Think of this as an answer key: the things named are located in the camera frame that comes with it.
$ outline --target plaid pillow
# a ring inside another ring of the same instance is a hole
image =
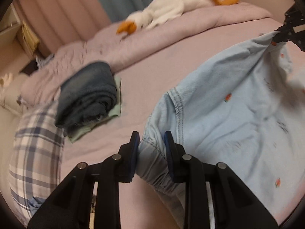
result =
[[[29,200],[46,199],[60,182],[63,130],[55,126],[57,102],[24,114],[15,134],[9,182],[24,225],[32,217]]]

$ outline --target metal screw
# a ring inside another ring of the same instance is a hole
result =
[[[87,166],[87,164],[84,163],[84,162],[81,162],[81,163],[79,163],[79,164],[77,165],[77,167],[78,167],[79,169],[85,169],[86,166]]]
[[[189,154],[184,154],[183,156],[182,156],[182,158],[184,159],[184,160],[191,160],[192,159],[192,156],[191,155],[189,155]]]
[[[218,163],[217,166],[219,169],[225,169],[227,167],[227,165],[223,162]]]
[[[121,159],[121,155],[120,154],[114,154],[113,156],[112,156],[112,159],[114,159],[115,161],[116,160],[119,160],[119,159]]]

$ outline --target stack of folded clothes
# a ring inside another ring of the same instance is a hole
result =
[[[120,82],[105,62],[82,68],[61,86],[55,125],[71,142],[96,125],[120,115]]]

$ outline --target orange beak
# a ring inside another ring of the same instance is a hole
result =
[[[214,0],[216,5],[233,5],[239,3],[240,0]]]
[[[116,31],[116,34],[127,32],[128,34],[132,34],[137,30],[137,26],[132,21],[124,21],[119,25],[119,28]]]

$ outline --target folded dark garment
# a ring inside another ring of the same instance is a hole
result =
[[[107,63],[87,65],[62,84],[55,125],[69,129],[106,117],[116,104],[116,93]]]

